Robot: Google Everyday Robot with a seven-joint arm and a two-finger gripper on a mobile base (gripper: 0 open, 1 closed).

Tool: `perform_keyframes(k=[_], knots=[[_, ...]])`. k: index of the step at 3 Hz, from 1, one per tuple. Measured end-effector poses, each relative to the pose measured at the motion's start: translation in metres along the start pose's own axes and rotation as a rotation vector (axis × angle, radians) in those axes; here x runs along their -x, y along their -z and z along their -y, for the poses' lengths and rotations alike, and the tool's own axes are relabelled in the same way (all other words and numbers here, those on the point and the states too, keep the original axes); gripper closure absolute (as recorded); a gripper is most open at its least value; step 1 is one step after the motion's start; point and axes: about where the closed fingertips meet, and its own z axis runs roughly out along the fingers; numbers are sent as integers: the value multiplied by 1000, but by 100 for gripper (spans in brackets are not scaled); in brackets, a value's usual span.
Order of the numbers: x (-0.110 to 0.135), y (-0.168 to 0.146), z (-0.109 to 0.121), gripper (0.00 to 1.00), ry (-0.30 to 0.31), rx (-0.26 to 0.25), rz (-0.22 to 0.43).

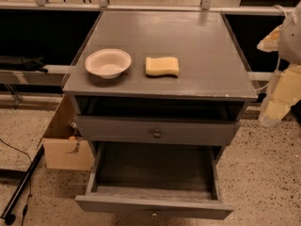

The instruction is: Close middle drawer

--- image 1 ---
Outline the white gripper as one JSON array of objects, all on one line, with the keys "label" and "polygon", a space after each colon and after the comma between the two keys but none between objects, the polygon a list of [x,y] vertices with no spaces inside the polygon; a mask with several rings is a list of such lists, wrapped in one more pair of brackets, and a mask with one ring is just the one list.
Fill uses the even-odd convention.
[{"label": "white gripper", "polygon": [[293,63],[283,72],[276,71],[270,79],[266,97],[261,104],[259,123],[274,126],[301,100],[301,3],[257,45],[260,51],[278,50],[279,56]]}]

